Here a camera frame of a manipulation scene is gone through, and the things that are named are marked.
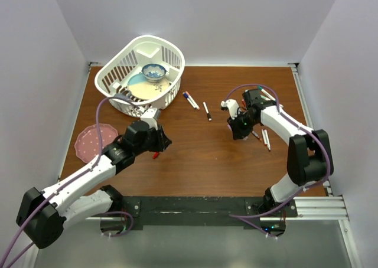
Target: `plate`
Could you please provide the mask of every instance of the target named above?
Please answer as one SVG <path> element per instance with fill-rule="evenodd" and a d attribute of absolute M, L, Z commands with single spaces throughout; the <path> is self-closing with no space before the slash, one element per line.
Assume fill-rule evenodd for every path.
<path fill-rule="evenodd" d="M 159 83 L 147 81 L 143 73 L 138 73 L 128 81 L 128 89 L 131 95 L 142 100 L 151 100 L 166 91 L 170 86 L 167 78 L 163 77 Z"/>
<path fill-rule="evenodd" d="M 102 148 L 113 142 L 118 136 L 118 131 L 111 125 L 100 123 L 102 137 Z M 99 137 L 97 135 L 96 125 L 85 128 L 75 142 L 76 156 L 84 163 L 89 163 L 99 153 Z"/>

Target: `basket rim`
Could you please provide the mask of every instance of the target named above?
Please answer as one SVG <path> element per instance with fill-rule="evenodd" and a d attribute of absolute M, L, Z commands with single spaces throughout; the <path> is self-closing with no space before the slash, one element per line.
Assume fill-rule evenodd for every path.
<path fill-rule="evenodd" d="M 165 40 L 165 39 L 163 39 L 163 38 L 159 38 L 159 37 L 156 37 L 156 36 L 153 36 L 153 35 L 142 35 L 142 36 L 138 36 L 138 37 L 134 38 L 131 42 L 129 42 L 129 44 L 127 44 L 126 47 L 124 47 L 123 49 L 121 49 L 121 51 L 120 51 L 119 53 L 117 53 L 117 54 L 116 54 L 116 55 L 115 55 L 115 56 L 114 56 L 114 57 L 113 57 L 113 58 L 112 58 L 107 64 L 105 64 L 105 65 L 100 69 L 99 72 L 97 72 L 96 76 L 94 77 L 94 85 L 96 86 L 96 88 L 98 89 L 98 91 L 100 91 L 104 96 L 106 96 L 106 97 L 112 97 L 110 94 L 107 94 L 104 90 L 101 89 L 101 87 L 100 87 L 99 84 L 98 84 L 98 77 L 99 77 L 100 75 L 102 75 L 103 70 L 107 69 L 107 68 L 109 67 L 109 65 L 110 65 L 114 60 L 116 60 L 117 57 L 118 57 L 119 55 L 121 55 L 121 54 L 122 54 L 127 48 L 129 48 L 129 47 L 130 47 L 135 41 L 138 41 L 138 40 L 143 39 L 143 38 L 152 38 L 152 39 L 160 40 L 160 41 L 165 42 L 165 43 L 167 43 L 168 45 L 174 47 L 174 48 L 178 51 L 179 55 L 180 55 L 181 58 L 182 58 L 182 65 L 183 65 L 183 68 L 180 70 L 180 72 L 178 73 L 177 78 L 173 81 L 173 83 L 169 86 L 169 88 L 167 88 L 166 91 L 164 91 L 164 92 L 163 92 L 162 94 L 160 94 L 158 97 L 155 97 L 155 98 L 153 98 L 153 99 L 151 99 L 151 100 L 142 101 L 142 102 L 134 102 L 134 104 L 135 104 L 136 106 L 144 106 L 144 105 L 146 105 L 146 104 L 151 104 L 151 103 L 153 103 L 153 102 L 159 100 L 159 99 L 162 98 L 163 96 L 167 95 L 167 94 L 173 89 L 173 87 L 177 84 L 177 82 L 181 79 L 181 76 L 182 76 L 182 74 L 183 74 L 183 72 L 184 72 L 184 69 L 185 69 L 185 58 L 184 58 L 184 55 L 183 55 L 183 53 L 181 52 L 181 50 L 180 50 L 178 47 L 176 47 L 174 44 L 172 44 L 171 42 L 169 42 L 169 41 L 167 41 L 167 40 Z M 118 103 L 121 103 L 121 104 L 127 104 L 127 105 L 130 105 L 129 103 L 127 103 L 127 102 L 125 102 L 125 101 L 122 101 L 122 100 L 118 100 L 118 99 L 112 99 L 112 100 L 114 100 L 114 101 L 116 101 L 116 102 L 118 102 Z"/>

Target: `pink plate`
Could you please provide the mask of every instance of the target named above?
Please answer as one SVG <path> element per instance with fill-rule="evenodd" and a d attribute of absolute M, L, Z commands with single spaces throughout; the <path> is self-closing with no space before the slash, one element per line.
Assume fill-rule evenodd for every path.
<path fill-rule="evenodd" d="M 118 135 L 118 131 L 111 125 L 100 123 L 102 148 L 113 142 Z M 85 128 L 78 135 L 75 142 L 76 156 L 84 163 L 89 163 L 99 153 L 99 137 L 96 125 Z"/>

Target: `gray floor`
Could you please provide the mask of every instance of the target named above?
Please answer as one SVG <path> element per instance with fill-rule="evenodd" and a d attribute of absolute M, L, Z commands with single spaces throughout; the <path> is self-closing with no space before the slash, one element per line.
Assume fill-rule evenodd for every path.
<path fill-rule="evenodd" d="M 101 236 L 86 220 L 40 250 L 37 268 L 351 267 L 338 221 L 290 221 L 275 241 L 241 227 L 145 227 Z"/>

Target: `brown wood surface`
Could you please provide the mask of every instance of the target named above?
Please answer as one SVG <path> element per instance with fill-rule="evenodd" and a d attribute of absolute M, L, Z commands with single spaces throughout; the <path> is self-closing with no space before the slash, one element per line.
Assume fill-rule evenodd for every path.
<path fill-rule="evenodd" d="M 99 70 L 98 67 L 91 70 L 62 178 L 84 165 L 76 157 L 74 143 L 84 128 L 95 123 L 96 107 L 103 99 L 94 85 Z M 252 135 L 246 141 L 232 139 L 226 123 L 229 115 L 220 110 L 220 102 L 232 88 L 246 83 L 271 86 L 284 109 L 305 123 L 290 68 L 186 67 L 179 94 L 159 119 L 172 145 L 155 160 L 153 153 L 143 153 L 133 165 L 102 185 L 110 184 L 123 195 L 262 196 L 267 187 L 285 175 L 288 148 L 271 130 L 268 130 L 271 152 Z M 200 110 L 189 105 L 183 91 L 190 92 Z M 244 88 L 240 89 L 231 98 L 240 102 L 243 91 Z M 212 122 L 207 120 L 203 101 Z M 111 124 L 120 134 L 133 120 L 109 103 L 101 109 L 100 122 Z M 306 195 L 324 196 L 324 190 L 311 189 Z"/>

